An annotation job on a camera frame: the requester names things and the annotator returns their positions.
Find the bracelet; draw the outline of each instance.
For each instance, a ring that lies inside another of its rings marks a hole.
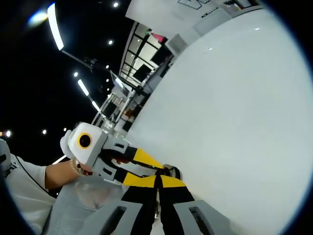
[[[80,166],[80,163],[77,161],[76,158],[73,158],[70,160],[70,165],[73,169],[73,171],[76,172],[76,174],[78,174],[79,176],[82,176],[82,175],[92,175],[92,172],[88,172],[86,170],[83,170]]]
[[[82,172],[83,175],[92,175],[92,172],[86,171],[84,169],[82,169],[82,167],[80,166],[79,161],[75,158],[75,162],[76,162],[76,166],[77,168]]]

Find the white t-shirt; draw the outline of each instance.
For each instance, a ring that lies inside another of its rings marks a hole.
[[[45,188],[45,166],[37,166],[18,158],[34,180]],[[11,154],[11,166],[6,176],[6,183],[25,221],[35,234],[41,234],[55,198],[43,191],[28,176],[13,154]]]

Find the dark background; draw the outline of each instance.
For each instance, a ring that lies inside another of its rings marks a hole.
[[[130,0],[56,1],[56,13],[64,49],[83,59],[96,58],[118,73],[133,21],[125,14]],[[81,78],[98,106],[113,84],[103,83],[109,74],[95,76],[88,68],[58,51],[48,24],[30,28],[27,21],[52,1],[4,3],[1,16],[2,63],[0,79],[0,131],[11,152],[24,160],[48,165],[63,156],[59,141],[63,128],[79,121],[92,122],[96,110],[77,84]],[[73,73],[79,72],[77,78]],[[99,89],[104,84],[104,92]]]

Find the camera lens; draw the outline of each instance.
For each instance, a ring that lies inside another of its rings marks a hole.
[[[82,135],[79,139],[79,144],[83,147],[83,148],[87,148],[89,147],[91,143],[91,139],[88,135]]]

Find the hand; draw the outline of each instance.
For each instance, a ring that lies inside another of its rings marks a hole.
[[[79,163],[80,167],[85,170],[85,171],[88,171],[88,172],[92,172],[92,168],[88,165],[84,165],[84,164],[81,164]]]
[[[129,161],[122,159],[122,158],[114,158],[116,160],[117,164],[121,164],[121,163],[129,163]]]

